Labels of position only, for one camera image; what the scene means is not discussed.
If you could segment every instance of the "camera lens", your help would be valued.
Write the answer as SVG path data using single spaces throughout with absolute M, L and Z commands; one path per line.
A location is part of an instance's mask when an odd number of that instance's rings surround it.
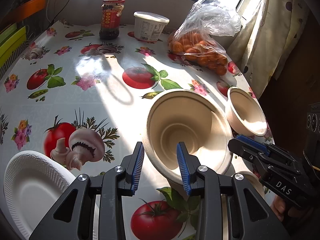
M 311 122 L 311 129 L 314 132 L 316 130 L 317 127 L 317 116 L 314 114 L 312 116 L 312 122 Z
M 311 117 L 310 117 L 310 115 L 308 115 L 308 119 L 307 119 L 307 126 L 308 126 L 308 128 L 310 127 L 310 123 L 311 123 Z

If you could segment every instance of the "clear plastic bag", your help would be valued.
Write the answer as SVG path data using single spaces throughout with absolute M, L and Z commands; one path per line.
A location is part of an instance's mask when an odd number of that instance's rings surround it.
M 240 16 L 235 10 L 219 0 L 198 0 L 180 28 L 170 34 L 168 43 L 174 54 L 224 75 L 228 63 L 226 51 L 209 34 L 234 36 L 240 28 Z

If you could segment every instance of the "white curtain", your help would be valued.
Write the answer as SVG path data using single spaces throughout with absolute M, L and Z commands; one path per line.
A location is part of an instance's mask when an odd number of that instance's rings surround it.
M 303 0 L 261 0 L 252 19 L 227 49 L 257 98 L 272 75 L 279 77 L 301 36 L 308 12 Z

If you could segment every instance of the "container lid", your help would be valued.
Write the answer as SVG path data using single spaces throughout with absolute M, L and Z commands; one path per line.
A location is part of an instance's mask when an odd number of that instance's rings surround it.
M 133 15 L 138 18 L 161 22 L 161 23 L 168 23 L 170 21 L 168 18 L 161 16 L 161 15 L 158 15 L 158 14 L 155 14 L 155 13 L 135 12 Z
M 104 3 L 112 3 L 112 2 L 117 2 L 117 3 L 124 3 L 125 0 L 103 0 Z

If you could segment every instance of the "sauce jar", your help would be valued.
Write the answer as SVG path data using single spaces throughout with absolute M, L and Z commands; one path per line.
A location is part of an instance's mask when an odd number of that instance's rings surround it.
M 125 0 L 103 0 L 101 29 L 99 36 L 102 40 L 113 40 L 119 35 L 121 12 Z

